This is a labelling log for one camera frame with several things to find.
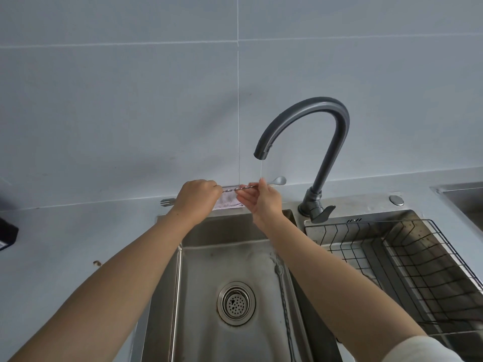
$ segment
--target forearm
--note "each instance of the forearm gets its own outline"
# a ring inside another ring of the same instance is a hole
[[[89,277],[11,359],[111,361],[191,229],[168,214]]]
[[[278,216],[267,223],[264,232],[317,313],[359,362],[381,361],[403,340],[425,335],[382,290],[288,219]]]

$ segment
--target white sleeve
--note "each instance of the white sleeve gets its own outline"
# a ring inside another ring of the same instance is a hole
[[[429,336],[414,336],[399,343],[383,362],[462,362],[452,350]]]

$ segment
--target dish towel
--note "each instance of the dish towel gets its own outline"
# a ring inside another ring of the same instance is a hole
[[[233,188],[238,188],[238,186],[226,187],[226,188],[223,187],[223,190],[233,189]],[[237,192],[232,191],[232,192],[226,192],[221,194],[221,197],[214,204],[213,211],[216,209],[240,208],[240,207],[243,207],[243,205],[237,199]]]

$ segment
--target cloth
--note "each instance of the cloth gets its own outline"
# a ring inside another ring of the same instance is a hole
[[[414,336],[399,343],[383,362],[462,362],[452,350],[429,336]]]
[[[232,188],[238,188],[238,186],[223,188],[223,190],[232,189]],[[243,207],[243,205],[237,199],[237,192],[232,191],[232,192],[223,193],[221,197],[214,204],[213,210],[227,209],[227,208],[240,208],[240,207]]]

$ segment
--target hand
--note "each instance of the hand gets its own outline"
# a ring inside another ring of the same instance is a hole
[[[266,227],[276,221],[281,213],[281,195],[276,189],[267,185],[265,179],[261,178],[255,188],[242,189],[237,192],[237,199],[253,214],[253,222],[257,227],[264,231]]]
[[[214,180],[193,180],[184,183],[170,211],[174,216],[183,216],[193,226],[199,224],[212,211],[223,189]]]

